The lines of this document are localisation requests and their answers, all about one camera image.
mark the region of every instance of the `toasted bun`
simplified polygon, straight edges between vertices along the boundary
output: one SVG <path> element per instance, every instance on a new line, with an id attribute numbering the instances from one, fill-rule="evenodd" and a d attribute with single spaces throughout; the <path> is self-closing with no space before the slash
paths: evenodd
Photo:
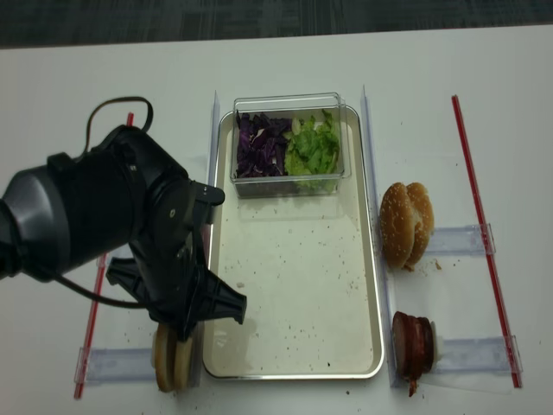
<path id="1" fill-rule="evenodd" d="M 434 232 L 434 212 L 430 203 L 428 190 L 421 183 L 411 183 L 407 186 L 407 195 L 411 200 L 415 213 L 415 244 L 406 265 L 416 264 L 424 255 Z"/>
<path id="2" fill-rule="evenodd" d="M 175 352 L 175 389 L 185 391 L 188 387 L 190 359 L 192 358 L 192 336 L 185 342 L 176 343 Z"/>
<path id="3" fill-rule="evenodd" d="M 176 333 L 165 324 L 157 327 L 154 351 L 157 385 L 162 392 L 175 389 Z"/>
<path id="4" fill-rule="evenodd" d="M 380 207 L 380 230 L 388 265 L 402 268 L 415 243 L 415 215 L 402 183 L 394 183 L 386 190 Z"/>
<path id="5" fill-rule="evenodd" d="M 394 183 L 380 207 L 384 256 L 390 268 L 411 267 L 424 254 L 434 232 L 434 213 L 421 183 Z"/>

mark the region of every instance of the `green lettuce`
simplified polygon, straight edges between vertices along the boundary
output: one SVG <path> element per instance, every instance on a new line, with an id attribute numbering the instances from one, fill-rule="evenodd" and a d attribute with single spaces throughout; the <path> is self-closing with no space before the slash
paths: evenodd
<path id="1" fill-rule="evenodd" d="M 332 114 L 322 110 L 324 122 L 315 128 L 315 117 L 307 122 L 294 118 L 292 131 L 284 134 L 289 140 L 284 158 L 284 169 L 289 176 L 326 175 L 336 172 L 340 142 L 336 136 Z M 311 188 L 330 186 L 332 191 L 335 182 L 302 181 L 298 184 Z"/>

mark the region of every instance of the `baking sheet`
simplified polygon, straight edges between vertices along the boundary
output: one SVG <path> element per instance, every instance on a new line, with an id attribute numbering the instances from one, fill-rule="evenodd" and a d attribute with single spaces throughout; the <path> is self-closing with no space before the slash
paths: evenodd
<path id="1" fill-rule="evenodd" d="M 347 108 L 352 174 L 334 195 L 238 199 L 232 114 L 219 126 L 215 185 L 226 192 L 210 269 L 248 296 L 243 325 L 206 323 L 204 364 L 218 378 L 351 379 L 384 360 L 359 116 Z"/>

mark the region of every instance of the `red rod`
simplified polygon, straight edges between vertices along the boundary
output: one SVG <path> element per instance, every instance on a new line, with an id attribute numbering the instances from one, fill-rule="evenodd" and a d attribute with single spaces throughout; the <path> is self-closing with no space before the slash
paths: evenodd
<path id="1" fill-rule="evenodd" d="M 127 125 L 132 126 L 135 114 L 129 112 L 127 115 Z M 96 273 L 96 284 L 94 285 L 94 293 L 100 294 L 102 291 L 102 282 L 104 281 L 105 274 L 105 260 L 107 255 L 104 254 L 98 261 L 98 272 Z M 85 388 L 85 376 L 86 365 L 88 364 L 88 356 L 90 354 L 90 348 L 92 347 L 92 337 L 94 335 L 94 326 L 96 324 L 96 314 L 98 313 L 98 303 L 92 301 L 90 305 L 90 312 L 88 314 L 88 324 L 86 325 L 85 342 L 83 345 L 83 353 L 79 355 L 79 361 L 77 362 L 77 385 L 75 385 L 74 399 L 81 399 L 83 396 L 83 389 Z"/>
<path id="2" fill-rule="evenodd" d="M 478 216 L 478 222 L 481 226 L 484 226 L 486 222 L 486 216 L 484 215 L 484 207 L 482 206 L 482 200 L 480 198 L 480 191 L 478 190 L 478 183 L 476 182 L 476 173 L 474 172 L 473 158 L 470 154 L 470 148 L 468 147 L 467 132 L 465 130 L 465 123 L 463 121 L 463 115 L 461 112 L 461 104 L 459 103 L 459 97 L 454 95 L 451 97 L 453 103 L 453 109 L 455 113 L 455 120 L 457 121 L 457 129 L 459 130 L 459 137 L 461 138 L 461 147 L 463 154 L 465 155 L 465 163 L 467 164 L 468 180 L 470 181 L 470 187 L 473 191 L 474 205 L 476 206 L 476 214 Z M 484 246 L 488 244 L 487 233 L 482 233 L 482 242 Z M 509 329 L 509 320 L 507 319 L 507 311 L 505 309 L 505 303 L 503 301 L 503 295 L 501 294 L 501 287 L 499 286 L 498 269 L 495 265 L 495 256 L 486 255 L 487 267 L 490 271 L 490 278 L 492 279 L 493 295 L 495 296 L 495 303 L 498 307 L 499 322 L 501 324 L 501 331 L 505 338 L 505 348 L 507 350 L 507 356 L 509 363 L 511 364 L 512 384 L 515 387 L 522 387 L 522 379 L 520 377 L 520 371 L 518 370 L 518 364 L 513 352 L 511 329 Z"/>

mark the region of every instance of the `clear plastic box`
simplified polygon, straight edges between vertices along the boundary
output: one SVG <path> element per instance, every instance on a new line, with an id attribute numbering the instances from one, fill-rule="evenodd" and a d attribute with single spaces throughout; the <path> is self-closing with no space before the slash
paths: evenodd
<path id="1" fill-rule="evenodd" d="M 290 95 L 282 97 L 236 99 L 234 101 L 234 126 L 232 129 L 231 181 L 238 197 L 271 197 L 288 195 L 324 195 L 335 193 L 340 179 L 347 174 L 347 128 L 342 126 L 345 106 L 337 93 L 317 93 L 311 95 Z M 308 120 L 315 117 L 315 128 L 322 124 L 322 110 L 330 112 L 334 122 L 334 132 L 340 143 L 336 171 L 324 175 L 276 176 L 237 178 L 238 141 L 240 130 L 237 117 L 265 113 L 269 118 L 299 118 Z"/>

